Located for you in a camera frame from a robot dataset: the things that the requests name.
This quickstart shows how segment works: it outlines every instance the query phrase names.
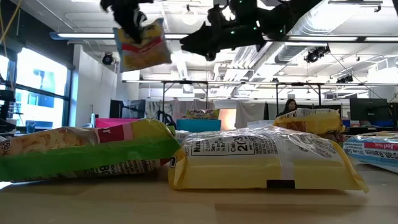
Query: glass window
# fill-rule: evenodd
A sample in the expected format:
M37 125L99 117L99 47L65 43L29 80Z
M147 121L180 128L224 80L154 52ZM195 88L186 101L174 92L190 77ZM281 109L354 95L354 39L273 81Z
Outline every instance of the glass window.
M67 76L68 69L64 65L33 50L24 48L18 54L17 84L65 95Z
M13 118L17 119L17 126L34 123L35 128L59 128L62 126L63 103L60 98L17 89Z
M0 74L4 80L8 79L8 58L0 55Z

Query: person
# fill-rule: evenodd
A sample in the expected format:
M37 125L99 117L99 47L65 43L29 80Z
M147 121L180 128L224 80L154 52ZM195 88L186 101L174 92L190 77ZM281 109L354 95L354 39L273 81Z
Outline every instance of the person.
M285 104L285 109L283 110L283 112L279 113L278 116L282 116L289 112L295 111L296 109L297 109L296 101L294 99L288 99Z

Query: wooden tabletop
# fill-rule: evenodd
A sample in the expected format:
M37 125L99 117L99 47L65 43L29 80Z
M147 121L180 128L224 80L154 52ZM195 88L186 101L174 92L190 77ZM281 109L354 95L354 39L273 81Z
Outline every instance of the wooden tabletop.
M164 167L140 177L14 184L0 191L0 223L398 223L398 174L358 170L370 188L183 190Z

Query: blue box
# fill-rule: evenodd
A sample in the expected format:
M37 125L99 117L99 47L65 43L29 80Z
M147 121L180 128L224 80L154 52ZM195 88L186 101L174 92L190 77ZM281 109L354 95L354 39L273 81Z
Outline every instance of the blue box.
M178 119L177 130L199 133L221 130L221 120L217 119Z

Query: yellow snack bag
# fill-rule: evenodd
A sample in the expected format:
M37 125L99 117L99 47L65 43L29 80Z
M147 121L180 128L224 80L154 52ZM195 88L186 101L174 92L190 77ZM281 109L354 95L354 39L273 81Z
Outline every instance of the yellow snack bag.
M333 109L305 109L279 116L274 126L313 134L338 134L345 130L340 114Z
M142 43L137 44L122 29L113 28L120 55L120 72L172 63L164 38L163 18L144 27Z
M337 143L275 126L189 135L170 161L169 184L174 189L368 191Z

